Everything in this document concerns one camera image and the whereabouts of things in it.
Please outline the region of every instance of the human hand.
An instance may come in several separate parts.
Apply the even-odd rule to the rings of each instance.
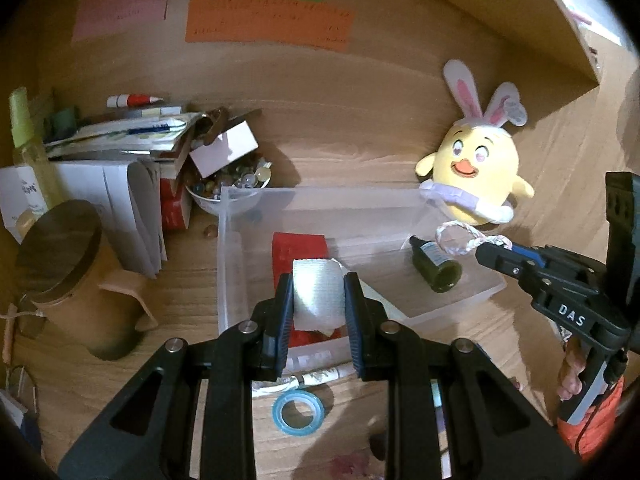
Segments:
[[[572,335],[566,344],[564,360],[558,372],[558,396],[569,400],[582,390],[582,381],[578,377],[587,365],[586,355],[580,347],[580,340]]]

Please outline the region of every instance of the transparent plastic box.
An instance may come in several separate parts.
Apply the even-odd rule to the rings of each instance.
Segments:
[[[218,234],[220,333],[274,296],[274,232],[324,235],[335,258],[391,302],[401,322],[436,330],[461,308],[472,308],[505,286],[500,274],[460,256],[463,274],[449,292],[433,292],[411,262],[410,235],[432,240],[450,220],[439,198],[418,189],[313,188],[222,190]],[[286,371],[317,370],[351,360],[347,337],[290,348]]]

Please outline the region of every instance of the white tissue roll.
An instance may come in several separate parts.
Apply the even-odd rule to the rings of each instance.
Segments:
[[[344,282],[333,260],[293,260],[293,323],[296,330],[330,336],[344,326]]]

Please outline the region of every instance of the plush toy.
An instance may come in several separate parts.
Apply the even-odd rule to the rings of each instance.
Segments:
[[[471,225],[507,223],[513,218],[509,193],[529,198],[534,193],[517,175],[518,152],[510,134],[501,128],[506,121],[516,126],[527,122],[518,89],[513,83],[502,83],[483,115],[466,65],[451,59],[443,72],[465,117],[453,124],[436,153],[416,165],[419,176],[433,170],[433,179],[420,188],[440,195],[457,220]]]

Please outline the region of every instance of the white bowl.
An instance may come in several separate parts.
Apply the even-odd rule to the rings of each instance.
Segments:
[[[260,187],[256,187],[254,189],[262,189],[263,187],[267,187],[271,179],[269,178],[266,182],[263,182]],[[210,215],[220,216],[220,211],[222,210],[222,201],[220,199],[216,200],[213,198],[204,198],[198,194],[195,194],[189,186],[185,186],[186,190],[193,197],[196,204],[200,206],[200,208],[209,213]],[[249,211],[252,207],[254,207],[258,201],[260,200],[259,193],[251,193],[247,196],[243,196],[241,198],[232,198],[229,202],[229,209],[233,214],[244,213]]]

